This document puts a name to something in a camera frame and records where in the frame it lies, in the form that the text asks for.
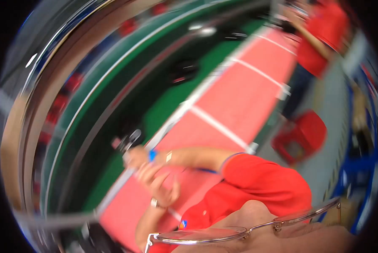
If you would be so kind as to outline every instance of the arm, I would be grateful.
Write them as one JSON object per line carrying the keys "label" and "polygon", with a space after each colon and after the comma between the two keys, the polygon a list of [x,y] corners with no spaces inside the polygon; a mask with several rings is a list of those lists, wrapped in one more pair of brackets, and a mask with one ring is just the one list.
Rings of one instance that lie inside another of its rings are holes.
{"label": "arm", "polygon": [[224,161],[229,156],[236,153],[237,152],[210,147],[188,147],[171,151],[160,151],[155,157],[155,162],[157,164],[165,164],[169,155],[170,159],[168,159],[168,165],[206,168],[220,172]]}
{"label": "arm", "polygon": [[293,23],[298,32],[318,51],[318,53],[326,60],[330,60],[333,50],[326,44],[314,37],[307,29],[299,23]]}
{"label": "arm", "polygon": [[158,231],[158,221],[166,213],[166,209],[149,206],[141,216],[136,227],[136,244],[142,252],[147,245],[148,235]]}

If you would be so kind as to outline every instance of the red polo shirt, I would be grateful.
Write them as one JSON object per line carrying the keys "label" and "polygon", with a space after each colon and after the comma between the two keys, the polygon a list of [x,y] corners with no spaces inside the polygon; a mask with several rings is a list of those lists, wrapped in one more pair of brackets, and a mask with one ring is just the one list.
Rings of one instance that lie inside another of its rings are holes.
{"label": "red polo shirt", "polygon": [[[314,6],[305,25],[315,38],[339,51],[349,19],[339,4],[333,0],[323,0]],[[299,36],[302,40],[297,50],[298,63],[314,76],[321,77],[328,61],[302,35]]]}
{"label": "red polo shirt", "polygon": [[[224,180],[183,214],[180,230],[210,227],[248,200],[261,201],[276,216],[311,208],[310,188],[296,170],[242,153],[226,160],[222,175]],[[169,253],[176,247],[155,243],[150,253]]]}

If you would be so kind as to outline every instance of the white line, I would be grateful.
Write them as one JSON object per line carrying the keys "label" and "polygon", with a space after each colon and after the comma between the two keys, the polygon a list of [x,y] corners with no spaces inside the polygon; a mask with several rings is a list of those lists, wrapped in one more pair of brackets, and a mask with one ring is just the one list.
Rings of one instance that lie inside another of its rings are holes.
{"label": "white line", "polygon": [[241,58],[248,50],[253,48],[261,37],[266,36],[272,31],[271,28],[263,26],[259,28],[255,33],[251,34],[241,45],[231,54],[233,58]]}
{"label": "white line", "polygon": [[130,177],[134,174],[135,170],[128,168],[123,171],[123,173],[119,176],[116,182],[111,186],[108,190],[107,194],[100,202],[100,204],[96,207],[95,211],[98,215],[102,215],[106,208],[110,205],[112,200],[116,197],[119,193],[121,187],[126,184],[126,182],[130,179]]}
{"label": "white line", "polygon": [[123,61],[132,51],[134,51],[137,47],[139,47],[142,43],[144,43],[145,41],[147,41],[149,38],[151,38],[152,36],[154,36],[155,34],[159,33],[161,30],[163,30],[164,28],[168,27],[169,25],[193,14],[193,13],[196,13],[204,8],[207,8],[207,7],[210,7],[212,6],[213,4],[204,4],[204,5],[201,5],[199,7],[196,7],[194,9],[192,9],[191,11],[188,11],[180,16],[177,16],[176,18],[170,20],[169,22],[163,24],[162,26],[160,26],[159,28],[157,28],[156,30],[154,30],[153,32],[151,32],[150,34],[148,34],[147,36],[145,36],[143,39],[141,39],[137,44],[135,44],[132,48],[130,48],[125,54],[123,54],[121,56],[121,58],[119,58],[107,71],[106,73],[98,80],[98,82],[95,84],[95,86],[91,89],[91,91],[89,92],[89,94],[86,96],[86,98],[84,99],[84,101],[82,102],[82,104],[80,105],[80,107],[78,108],[78,110],[76,111],[76,113],[74,114],[74,117],[71,119],[71,122],[70,124],[68,125],[67,129],[65,130],[65,135],[63,136],[63,138],[61,139],[61,142],[60,142],[60,145],[59,147],[57,148],[57,152],[55,153],[55,156],[54,156],[54,161],[53,161],[53,164],[51,166],[51,170],[50,170],[50,174],[49,174],[49,181],[48,181],[48,184],[47,184],[47,189],[46,189],[46,192],[45,192],[45,203],[44,203],[44,210],[43,210],[43,213],[45,215],[47,215],[47,202],[48,202],[48,198],[49,198],[49,189],[50,189],[50,184],[51,184],[51,178],[53,176],[53,171],[54,171],[54,166],[56,164],[56,161],[57,161],[57,158],[58,158],[58,155],[60,153],[60,149],[61,149],[61,146],[65,140],[65,137],[67,136],[68,134],[68,131],[70,130],[73,122],[75,121],[75,118],[77,117],[77,115],[79,114],[79,112],[81,111],[81,109],[83,108],[83,106],[85,105],[85,103],[87,102],[87,100],[90,98],[90,96],[92,95],[92,93],[96,90],[96,88],[99,86],[99,84],[101,84],[101,82],[107,77],[107,75],[113,71],[113,69],[121,62]]}
{"label": "white line", "polygon": [[183,115],[190,110],[190,108],[199,100],[203,94],[220,78],[222,73],[229,68],[234,62],[232,58],[239,58],[250,45],[255,45],[255,39],[258,39],[259,34],[267,34],[271,29],[262,27],[258,29],[254,34],[246,38],[241,45],[226,57],[222,63],[220,63],[210,74],[203,80],[203,82],[192,91],[189,97],[181,103],[181,105],[175,110],[175,112],[166,120],[162,127],[156,132],[156,134],[146,144],[147,149],[154,149],[162,140],[162,138],[168,133],[173,126],[175,126]]}
{"label": "white line", "polygon": [[276,84],[277,86],[279,86],[280,88],[282,88],[282,91],[283,93],[287,94],[287,95],[290,95],[290,92],[285,88],[285,86],[281,83],[279,83],[278,81],[276,81],[275,79],[271,78],[270,76],[268,76],[267,74],[265,74],[264,72],[262,72],[261,70],[255,68],[254,66],[252,66],[251,64],[247,63],[247,62],[244,62],[243,60],[239,60],[239,59],[232,59],[233,61],[237,62],[237,63],[240,63],[242,65],[244,65],[245,67],[247,68],[250,68],[252,69],[253,71],[255,71],[256,73],[260,74],[261,76],[267,78],[268,80],[270,80],[272,83]]}
{"label": "white line", "polygon": [[265,40],[267,40],[267,41],[269,41],[269,42],[272,42],[273,44],[277,45],[278,47],[283,48],[284,50],[286,50],[287,52],[289,52],[289,53],[291,53],[291,54],[293,54],[293,55],[296,55],[296,53],[294,53],[294,52],[291,51],[290,49],[287,49],[287,48],[283,47],[281,44],[279,44],[279,43],[277,43],[277,42],[271,40],[270,38],[266,38],[266,37],[264,37],[264,36],[259,36],[259,37],[262,38],[262,39],[265,39]]}
{"label": "white line", "polygon": [[238,144],[241,148],[245,149],[245,151],[247,153],[252,152],[252,150],[250,150],[248,145],[241,138],[239,138],[236,134],[234,134],[225,125],[221,124],[219,121],[214,119],[207,112],[203,111],[202,109],[200,109],[199,107],[197,107],[195,105],[191,108],[191,112],[193,114],[195,114],[196,116],[198,116],[199,118],[201,118],[202,120],[204,120],[205,122],[207,122],[209,125],[211,125],[215,129],[217,129],[220,133],[224,134],[226,137],[231,139],[233,142]]}
{"label": "white line", "polygon": [[180,222],[182,220],[182,216],[175,210],[168,208],[168,213],[170,213],[177,221]]}

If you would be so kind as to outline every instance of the eyeglass temple arm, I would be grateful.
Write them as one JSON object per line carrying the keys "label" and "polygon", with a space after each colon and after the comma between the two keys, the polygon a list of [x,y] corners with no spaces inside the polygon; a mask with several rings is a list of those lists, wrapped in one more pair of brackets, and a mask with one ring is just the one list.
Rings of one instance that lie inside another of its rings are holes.
{"label": "eyeglass temple arm", "polygon": [[144,251],[144,253],[148,253],[148,250],[150,249],[150,246],[153,245],[153,242],[151,241],[151,237],[153,237],[154,239],[156,239],[157,235],[159,235],[159,234],[149,234],[148,235],[147,245],[145,245],[145,251]]}

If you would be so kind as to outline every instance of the finger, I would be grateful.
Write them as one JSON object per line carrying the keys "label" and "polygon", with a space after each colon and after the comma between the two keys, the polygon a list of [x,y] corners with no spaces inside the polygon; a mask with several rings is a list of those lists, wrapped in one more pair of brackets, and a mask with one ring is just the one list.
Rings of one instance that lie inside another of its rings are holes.
{"label": "finger", "polygon": [[174,184],[171,190],[171,200],[176,201],[180,196],[180,183],[177,179],[177,176],[174,176]]}
{"label": "finger", "polygon": [[138,176],[137,179],[139,181],[142,181],[143,177],[148,173],[149,170],[151,170],[154,167],[153,163],[145,163],[141,165],[139,171],[138,171]]}
{"label": "finger", "polygon": [[154,180],[155,174],[162,168],[162,166],[152,166],[142,174],[140,180],[146,184],[151,184]]}
{"label": "finger", "polygon": [[150,188],[153,191],[157,191],[162,187],[163,182],[166,180],[166,178],[171,174],[170,172],[166,172],[160,176],[157,176],[151,183]]}
{"label": "finger", "polygon": [[139,174],[141,174],[142,173],[142,171],[144,171],[145,169],[146,169],[146,166],[148,165],[148,163],[147,162],[145,162],[145,163],[141,163],[141,164],[139,164],[139,163],[137,163],[137,162],[135,162],[136,163],[136,168],[137,168],[137,175],[139,175]]}

